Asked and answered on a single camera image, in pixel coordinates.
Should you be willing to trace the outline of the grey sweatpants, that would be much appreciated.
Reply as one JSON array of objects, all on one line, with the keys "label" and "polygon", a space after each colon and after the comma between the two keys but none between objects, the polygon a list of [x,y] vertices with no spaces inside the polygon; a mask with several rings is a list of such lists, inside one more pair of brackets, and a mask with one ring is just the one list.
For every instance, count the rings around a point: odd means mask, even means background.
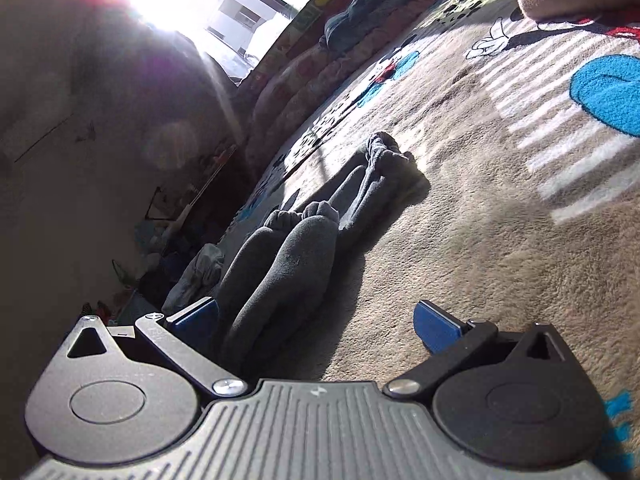
[{"label": "grey sweatpants", "polygon": [[244,374],[276,354],[322,303],[336,259],[421,178],[413,156],[380,131],[302,210],[273,211],[242,245],[216,293],[217,363]]}]

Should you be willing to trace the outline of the folded white grey garment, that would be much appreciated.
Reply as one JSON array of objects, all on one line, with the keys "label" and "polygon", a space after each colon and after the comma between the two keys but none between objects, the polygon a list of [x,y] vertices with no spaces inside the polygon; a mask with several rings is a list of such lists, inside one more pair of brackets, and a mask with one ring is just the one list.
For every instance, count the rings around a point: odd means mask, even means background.
[{"label": "folded white grey garment", "polygon": [[171,316],[206,296],[218,284],[223,266],[224,252],[215,244],[205,244],[168,292],[163,314]]}]

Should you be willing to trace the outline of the dark cluttered side table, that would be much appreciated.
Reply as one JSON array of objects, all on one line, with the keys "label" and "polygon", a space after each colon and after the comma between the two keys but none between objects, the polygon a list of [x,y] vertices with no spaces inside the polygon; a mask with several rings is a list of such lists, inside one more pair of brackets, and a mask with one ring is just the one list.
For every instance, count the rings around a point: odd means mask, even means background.
[{"label": "dark cluttered side table", "polygon": [[250,192],[252,175],[235,145],[201,158],[194,170],[183,188],[168,183],[158,186],[143,219],[134,227],[142,268],[135,271],[111,261],[122,285],[111,300],[112,321],[136,304],[160,309],[202,246],[220,241]]}]

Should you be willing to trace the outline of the Mickey Mouse fleece blanket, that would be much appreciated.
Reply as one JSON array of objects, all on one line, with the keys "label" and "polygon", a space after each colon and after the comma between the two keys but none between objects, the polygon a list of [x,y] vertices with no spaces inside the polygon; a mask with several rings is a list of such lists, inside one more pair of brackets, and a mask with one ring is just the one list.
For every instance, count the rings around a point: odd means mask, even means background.
[{"label": "Mickey Mouse fleece blanket", "polygon": [[605,400],[599,453],[639,474],[639,138],[570,94],[598,58],[639,54],[639,5],[538,23],[521,0],[442,0],[323,103],[280,150],[232,223],[239,246],[296,208],[371,133],[418,180],[335,269],[312,320],[260,370],[386,382],[425,358],[421,299],[505,330],[553,324]]}]

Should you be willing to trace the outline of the pink purple quilt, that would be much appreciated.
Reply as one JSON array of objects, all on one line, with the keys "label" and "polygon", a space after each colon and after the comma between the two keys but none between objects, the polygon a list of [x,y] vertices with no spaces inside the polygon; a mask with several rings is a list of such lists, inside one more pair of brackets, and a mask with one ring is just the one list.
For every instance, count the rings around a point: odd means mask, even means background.
[{"label": "pink purple quilt", "polygon": [[321,40],[272,78],[258,96],[247,125],[243,156],[257,178],[284,141],[356,70],[399,37],[437,0],[409,0],[383,11],[380,24],[343,53]]}]

